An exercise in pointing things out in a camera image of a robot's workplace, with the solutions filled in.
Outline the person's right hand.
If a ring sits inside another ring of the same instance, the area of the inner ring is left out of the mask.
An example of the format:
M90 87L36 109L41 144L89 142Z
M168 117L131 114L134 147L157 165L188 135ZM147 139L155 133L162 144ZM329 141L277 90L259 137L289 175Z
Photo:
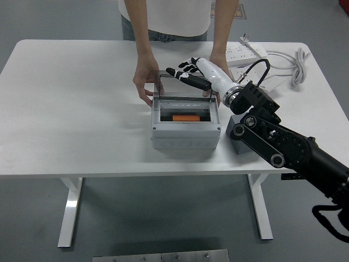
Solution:
M133 83L137 88L139 98L150 107L153 106L153 101L150 99L153 96L153 92L147 90L145 84L155 83L158 70L158 63L153 56L138 58Z

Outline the person's left hand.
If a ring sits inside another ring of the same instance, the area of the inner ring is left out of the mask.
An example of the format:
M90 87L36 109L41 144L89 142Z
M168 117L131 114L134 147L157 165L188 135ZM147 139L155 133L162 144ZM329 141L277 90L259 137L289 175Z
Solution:
M205 60L200 69L203 75L212 83L213 91L218 93L218 100L223 101L228 84L232 82L225 53L211 54L209 60Z

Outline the robot right hand white shell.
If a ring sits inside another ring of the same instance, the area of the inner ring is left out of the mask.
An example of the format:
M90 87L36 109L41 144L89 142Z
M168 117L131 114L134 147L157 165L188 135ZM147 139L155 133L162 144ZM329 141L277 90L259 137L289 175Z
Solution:
M200 90L213 90L220 95L226 95L241 89L241 85L231 78L217 65L205 58L186 60L178 66L182 71L167 68L166 72L179 81Z

